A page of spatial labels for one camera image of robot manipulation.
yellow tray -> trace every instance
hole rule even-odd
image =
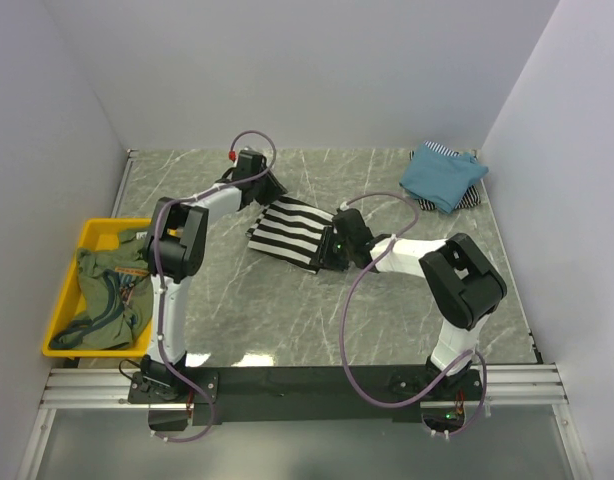
[[[112,250],[118,248],[118,232],[128,228],[140,228],[149,225],[149,218],[92,218],[85,223],[78,240],[78,247],[90,250]],[[76,274],[76,257],[71,261],[67,277],[58,298],[49,329],[43,342],[43,354],[47,357],[142,357],[147,351],[151,337],[151,322],[140,334],[136,343],[124,350],[54,350],[49,342],[62,331],[71,320],[85,310],[85,298],[78,286]]]

clothing pile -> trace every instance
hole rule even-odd
[[[78,284],[87,302],[51,341],[54,350],[129,348],[149,324],[153,289],[141,249],[146,229],[118,234],[116,250],[76,251]]]
[[[439,143],[425,142],[414,152],[400,186],[418,200],[421,209],[451,213],[480,204],[476,183],[489,169],[471,153],[458,153]]]

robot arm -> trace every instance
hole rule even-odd
[[[384,255],[392,241],[389,235],[374,237],[356,209],[339,211],[332,223],[325,235],[326,243],[334,246],[329,251],[346,256],[358,268],[366,268]],[[324,254],[322,257],[325,263],[344,264],[340,259],[331,260]],[[481,329],[507,294],[507,285],[498,271],[466,234],[454,235],[449,240],[399,239],[374,270],[427,280],[444,317],[438,343],[428,360],[428,366],[437,371],[477,347]],[[464,371],[470,361],[469,357],[464,358],[447,376]]]
[[[266,158],[262,154],[252,150],[241,150],[234,167],[229,169],[224,178],[217,183],[247,179],[265,168]],[[154,290],[152,318],[158,318],[162,307],[164,349],[167,359],[172,364],[177,367],[184,365],[185,310],[189,286],[191,278],[198,272],[203,262],[209,225],[225,215],[242,210],[253,201],[267,205],[285,193],[287,190],[271,172],[258,180],[238,186],[223,185],[215,194],[202,200],[168,207],[168,210],[163,212],[165,221],[162,227],[159,231],[155,231],[156,219],[171,199],[164,197],[158,201],[145,240],[144,255],[147,258]],[[154,261],[156,239],[160,242],[160,258],[167,292],[162,306],[161,283]],[[151,380],[166,385],[173,380],[163,366],[164,362],[158,348],[158,335],[157,329],[152,328],[150,344],[141,369],[147,372]]]

cable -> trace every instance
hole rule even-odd
[[[342,361],[343,370],[345,372],[345,375],[347,376],[347,380],[349,380],[349,383],[351,384],[353,389],[356,390],[356,393],[358,393],[358,395],[360,395],[360,397],[363,400],[365,400],[366,402],[368,402],[371,405],[374,405],[376,407],[395,409],[395,408],[406,407],[406,406],[412,405],[412,404],[422,400],[423,397],[425,397],[425,395],[427,395],[430,391],[432,391],[434,389],[434,387],[436,387],[436,385],[438,385],[442,381],[442,379],[447,376],[447,374],[451,371],[452,368],[454,368],[455,365],[457,365],[464,358],[469,357],[469,356],[471,356],[473,354],[476,354],[476,356],[478,356],[478,358],[480,359],[481,364],[483,365],[483,394],[482,394],[480,403],[478,404],[478,407],[476,409],[476,412],[474,412],[474,415],[472,415],[470,417],[470,419],[465,423],[465,425],[463,427],[461,427],[459,430],[456,430],[455,432],[452,432],[452,434],[450,434],[450,435],[455,435],[455,434],[457,434],[457,433],[459,433],[461,431],[464,431],[464,429],[466,427],[468,427],[472,423],[473,419],[482,410],[482,406],[483,406],[483,404],[485,402],[485,396],[486,396],[486,391],[487,391],[487,367],[486,367],[486,364],[485,364],[485,359],[483,358],[483,356],[478,351],[476,351],[476,350],[473,350],[473,351],[472,350],[467,350],[466,352],[461,353],[458,357],[456,357],[454,360],[452,360],[452,362],[449,365],[447,365],[447,367],[445,367],[445,369],[442,372],[440,372],[438,374],[438,376],[436,378],[434,378],[434,380],[432,380],[429,383],[429,385],[427,385],[423,390],[421,390],[419,393],[417,393],[413,397],[408,398],[407,400],[402,400],[400,402],[389,403],[389,402],[382,402],[380,400],[376,400],[375,398],[371,397],[369,394],[367,394],[367,392],[365,392],[362,389],[362,387],[358,384],[358,382],[354,378],[353,374],[351,373],[351,369],[349,367],[349,361],[347,360],[347,353],[345,351],[345,326],[347,324],[347,312],[349,310],[349,304],[351,302],[351,298],[354,295],[354,292],[356,291],[356,288],[358,288],[358,285],[360,284],[360,281],[365,277],[365,275],[369,271],[371,271],[376,266],[376,264],[378,262],[380,262],[383,258],[385,258],[386,255],[388,255],[393,250],[394,245],[398,241],[399,237],[401,235],[403,235],[406,231],[411,229],[418,222],[418,218],[419,218],[418,209],[416,208],[416,206],[415,206],[413,201],[410,201],[409,199],[403,197],[402,195],[398,195],[398,194],[392,193],[392,192],[365,193],[363,195],[359,195],[358,197],[355,197],[355,198],[349,200],[348,202],[343,203],[343,206],[351,205],[352,203],[357,202],[358,200],[361,200],[361,199],[367,198],[367,197],[372,197],[372,196],[389,196],[389,197],[397,198],[397,199],[403,201],[405,204],[409,205],[414,210],[414,220],[411,223],[409,223],[408,225],[406,225],[405,227],[403,227],[402,229],[400,229],[398,232],[396,232],[396,234],[392,235],[391,241],[389,242],[389,245],[387,246],[385,251],[383,253],[381,253],[380,255],[378,255],[375,259],[373,259],[369,263],[369,265],[367,265],[360,272],[360,274],[356,277],[356,279],[352,283],[351,288],[349,289],[349,293],[347,294],[347,297],[345,298],[345,303],[343,305],[342,319],[341,319],[341,322],[340,322],[340,331],[339,331],[339,335],[338,335],[338,344],[339,344],[339,347],[340,347],[340,358],[341,358],[341,361]]]
[[[132,364],[134,367],[136,367],[138,370],[140,370],[140,365],[138,365],[138,363],[136,363],[136,362],[134,362],[133,360],[130,360],[130,359],[128,359],[128,358],[123,358],[123,359],[122,359],[122,360],[121,360],[121,361],[118,363],[118,371],[120,372],[120,374],[121,374],[123,377],[125,377],[125,378],[129,379],[129,381],[130,381],[130,382],[133,382],[133,378],[132,378],[132,377],[131,377],[129,374],[127,374],[127,373],[125,373],[125,372],[123,371],[123,362],[131,363],[131,364]]]
[[[231,142],[231,146],[229,147],[230,157],[232,156],[232,152],[234,152],[234,147],[236,146],[236,142],[241,137],[248,135],[248,134],[259,135],[269,142],[269,145],[271,146],[271,150],[272,150],[272,159],[271,159],[271,162],[269,162],[269,165],[262,172],[256,175],[253,175],[251,177],[244,178],[242,180],[238,180],[238,181],[231,182],[231,183],[216,184],[212,188],[209,188],[208,190],[205,190],[204,192],[200,192],[195,195],[192,195],[191,197],[173,199],[173,200],[168,201],[167,203],[163,205],[160,212],[158,212],[158,216],[156,217],[156,225],[155,225],[156,232],[159,232],[161,230],[163,226],[163,222],[165,221],[165,218],[164,218],[165,212],[168,211],[172,206],[178,205],[180,203],[197,202],[199,200],[203,200],[213,195],[214,193],[222,190],[223,188],[234,187],[234,186],[242,185],[244,183],[248,183],[254,180],[258,180],[259,178],[269,173],[269,171],[274,166],[274,163],[276,163],[276,154],[277,154],[276,145],[274,144],[271,138],[269,138],[266,134],[259,132],[258,130],[245,130],[244,132],[239,133],[236,136],[236,138],[234,138],[234,140]],[[167,441],[173,442],[173,443],[193,442],[195,440],[198,440],[201,437],[204,437],[209,432],[209,430],[211,430],[211,427],[216,421],[216,407],[214,406],[213,400],[207,394],[207,392],[205,392],[202,388],[200,388],[194,382],[192,382],[187,377],[185,377],[182,373],[177,371],[176,368],[171,364],[171,362],[167,358],[167,352],[165,352],[165,344],[164,344],[165,336],[163,333],[164,332],[165,300],[166,300],[166,293],[167,293],[167,285],[165,284],[165,274],[163,271],[162,260],[160,257],[160,240],[158,238],[154,239],[154,263],[156,264],[156,272],[160,279],[160,302],[158,304],[158,320],[157,320],[157,327],[156,327],[158,329],[157,330],[158,352],[160,353],[160,357],[163,360],[163,363],[165,367],[167,368],[167,370],[169,370],[171,374],[174,375],[177,379],[179,379],[181,382],[186,384],[188,387],[190,387],[196,393],[198,393],[201,397],[203,397],[203,400],[205,400],[207,404],[209,405],[209,411],[210,411],[209,421],[207,422],[207,425],[205,426],[203,430],[201,430],[199,433],[195,435],[192,435],[186,438],[168,437],[167,435],[164,435],[159,432],[154,433],[154,435],[157,436],[158,438],[161,438],[162,440],[166,442]]]

black and white striped cloth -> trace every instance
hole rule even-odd
[[[247,246],[317,273],[316,251],[331,219],[330,213],[282,196],[265,207],[247,230]]]
[[[441,155],[448,155],[452,157],[457,157],[458,155],[460,155],[458,152],[455,152],[445,147],[444,145],[441,145],[440,143],[425,142],[425,145],[429,147],[432,151],[440,153]],[[410,160],[413,158],[414,154],[415,152],[413,151],[409,154]],[[436,205],[429,200],[425,200],[424,198],[419,198],[418,204],[420,205],[421,210],[425,210],[428,212],[436,210]],[[476,205],[480,205],[480,195],[478,194],[478,190],[476,189],[476,187],[472,185],[467,189],[465,195],[463,195],[463,198],[460,200],[458,205],[456,205],[456,208],[471,208],[475,207]]]

